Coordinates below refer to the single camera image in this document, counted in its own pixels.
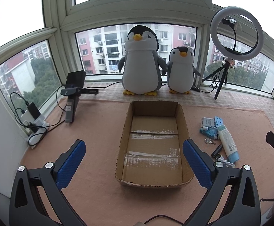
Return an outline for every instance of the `keys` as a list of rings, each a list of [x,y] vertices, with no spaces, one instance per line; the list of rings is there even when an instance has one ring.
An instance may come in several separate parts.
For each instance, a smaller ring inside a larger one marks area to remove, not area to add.
[[[207,144],[215,144],[215,142],[213,142],[210,138],[206,138],[205,139],[205,143],[207,143]]]

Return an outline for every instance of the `tripod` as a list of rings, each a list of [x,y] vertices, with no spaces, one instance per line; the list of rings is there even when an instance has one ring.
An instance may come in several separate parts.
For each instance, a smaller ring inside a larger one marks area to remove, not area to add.
[[[218,95],[221,91],[223,83],[225,82],[225,85],[227,85],[227,76],[228,76],[229,68],[230,68],[230,63],[227,60],[225,60],[225,64],[222,67],[219,67],[214,72],[212,72],[209,76],[202,79],[202,82],[204,82],[204,81],[208,80],[210,77],[212,77],[213,75],[215,75],[216,73],[220,72],[222,69],[224,69],[221,80],[219,82],[219,86],[217,87],[217,90],[216,90],[216,93],[215,93],[215,96],[214,96],[215,100],[217,99],[217,97],[218,97]]]

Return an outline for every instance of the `cardboard box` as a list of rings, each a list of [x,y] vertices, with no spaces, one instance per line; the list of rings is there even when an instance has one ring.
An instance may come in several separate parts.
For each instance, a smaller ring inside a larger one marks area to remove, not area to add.
[[[188,138],[177,102],[132,102],[120,140],[116,179],[123,185],[146,188],[185,186],[194,176],[182,151]]]

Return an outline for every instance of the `pink mat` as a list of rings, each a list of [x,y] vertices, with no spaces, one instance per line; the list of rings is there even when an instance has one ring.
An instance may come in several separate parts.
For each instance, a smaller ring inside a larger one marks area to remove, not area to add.
[[[80,100],[72,124],[61,124],[48,133],[35,148],[29,149],[22,164],[28,168],[42,167],[66,152],[76,139],[87,146],[69,186],[63,189],[72,207],[88,225],[131,225],[144,222],[157,214],[166,214],[184,222],[206,192],[194,177],[181,189],[143,189],[120,185],[115,179],[115,165],[126,118],[128,102]],[[202,117],[219,116],[231,132],[240,160],[251,166],[260,198],[274,198],[274,149],[266,143],[266,134],[274,131],[263,111],[219,107],[182,106],[190,138],[209,155],[217,147],[204,143],[199,133]],[[53,124],[61,110],[56,108],[48,118]],[[230,188],[213,215],[216,220],[222,211]],[[50,217],[58,221],[43,189],[40,189]],[[261,202],[262,213],[270,202]],[[177,225],[167,219],[155,219],[147,225]]]

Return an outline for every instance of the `penguin plush toy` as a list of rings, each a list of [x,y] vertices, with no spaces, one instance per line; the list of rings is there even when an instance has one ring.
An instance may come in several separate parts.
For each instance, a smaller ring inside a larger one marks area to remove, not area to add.
[[[170,51],[170,58],[167,63],[167,84],[170,93],[189,94],[194,73],[201,76],[193,66],[193,60],[192,52],[187,47],[176,47]]]
[[[137,25],[128,33],[124,49],[126,55],[118,63],[119,71],[124,66],[123,94],[156,96],[162,85],[159,65],[163,75],[168,70],[166,62],[157,53],[159,43],[156,34],[146,26]]]

